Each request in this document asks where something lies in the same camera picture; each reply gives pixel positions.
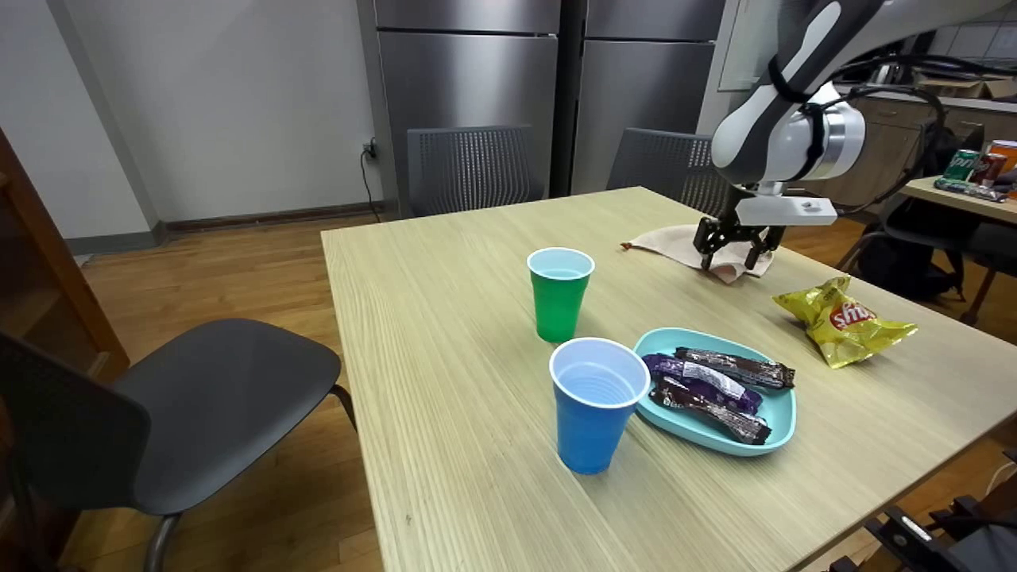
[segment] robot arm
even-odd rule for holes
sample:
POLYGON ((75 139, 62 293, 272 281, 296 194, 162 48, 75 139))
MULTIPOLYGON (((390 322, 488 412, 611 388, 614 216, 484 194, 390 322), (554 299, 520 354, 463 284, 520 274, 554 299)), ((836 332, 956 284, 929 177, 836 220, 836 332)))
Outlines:
POLYGON ((836 208, 821 197, 781 197, 786 182, 847 175, 863 155, 866 117, 828 81, 859 55, 949 22, 967 22, 1015 0, 786 0, 811 6, 781 33, 765 80, 711 136, 711 162, 741 190, 717 220, 703 220, 697 248, 753 240, 748 268, 781 238, 781 226, 831 226, 836 208))

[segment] stainless steel refrigerator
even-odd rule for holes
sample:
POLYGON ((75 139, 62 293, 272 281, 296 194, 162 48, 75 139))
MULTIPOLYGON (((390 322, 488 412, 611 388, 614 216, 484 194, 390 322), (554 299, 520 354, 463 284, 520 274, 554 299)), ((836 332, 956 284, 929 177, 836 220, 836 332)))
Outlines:
POLYGON ((409 127, 528 122, 551 177, 559 0, 359 0, 386 200, 409 127))
POLYGON ((582 48, 565 63, 578 67, 578 110, 559 119, 574 143, 556 177, 603 187, 626 127, 697 133, 723 12, 723 0, 586 0, 582 48))

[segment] wooden floor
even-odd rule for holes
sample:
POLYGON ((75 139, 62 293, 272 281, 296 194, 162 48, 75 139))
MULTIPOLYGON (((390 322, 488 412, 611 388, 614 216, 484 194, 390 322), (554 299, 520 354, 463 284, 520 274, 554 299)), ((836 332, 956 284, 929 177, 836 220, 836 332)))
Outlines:
MULTIPOLYGON (((319 211, 298 220, 228 221, 178 229, 171 240, 106 255, 85 268, 102 309, 122 332, 131 358, 210 316, 261 316, 340 349, 329 299, 319 230, 370 221, 366 211, 319 211)), ((786 244, 818 260, 839 260, 859 226, 787 230, 786 244)), ((1017 342, 1017 281, 1001 277, 983 327, 1017 342)), ((902 496, 916 515, 960 493, 983 493, 998 447, 1017 443, 1015 429, 998 429, 960 453, 941 473, 902 496)), ((88 510, 65 548, 65 568, 135 572, 153 536, 153 519, 137 510, 88 510)), ((839 551, 866 555, 866 534, 834 546, 811 568, 839 551)), ((325 402, 289 442, 195 507, 170 543, 171 568, 383 568, 370 489, 355 432, 336 402, 325 402)))

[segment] green chip bag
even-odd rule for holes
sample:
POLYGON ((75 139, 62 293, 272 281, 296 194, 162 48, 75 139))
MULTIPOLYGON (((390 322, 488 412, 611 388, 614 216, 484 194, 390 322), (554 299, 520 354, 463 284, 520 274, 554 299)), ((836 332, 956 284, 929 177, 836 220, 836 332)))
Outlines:
POLYGON ((831 367, 870 358, 916 332, 912 324, 883 322, 849 299, 849 281, 849 277, 836 277, 818 290, 775 294, 803 324, 803 332, 821 346, 831 367))

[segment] plate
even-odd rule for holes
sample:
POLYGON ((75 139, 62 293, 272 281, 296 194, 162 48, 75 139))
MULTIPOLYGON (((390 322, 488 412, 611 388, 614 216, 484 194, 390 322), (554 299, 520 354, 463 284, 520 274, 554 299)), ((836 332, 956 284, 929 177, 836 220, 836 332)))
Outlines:
MULTIPOLYGON (((745 354, 745 358, 760 358, 760 362, 774 362, 765 352, 726 341, 726 336, 711 336, 703 331, 684 331, 684 327, 657 327, 647 331, 638 342, 637 352, 647 354, 647 352, 675 352, 676 346, 692 346, 692 349, 711 349, 711 352, 730 352, 730 354, 745 354)), ((748 443, 748 442, 733 442, 728 437, 717 425, 711 425, 709 420, 698 420, 697 412, 676 412, 676 408, 663 408, 657 407, 653 397, 641 397, 637 402, 637 412, 657 425, 660 432, 681 435, 687 442, 697 442, 698 447, 711 447, 730 456, 764 456, 774 453, 779 447, 786 447, 795 435, 795 421, 797 421, 797 397, 795 390, 760 390, 764 402, 760 402, 760 415, 765 420, 765 425, 774 429, 770 437, 764 443, 748 443)))

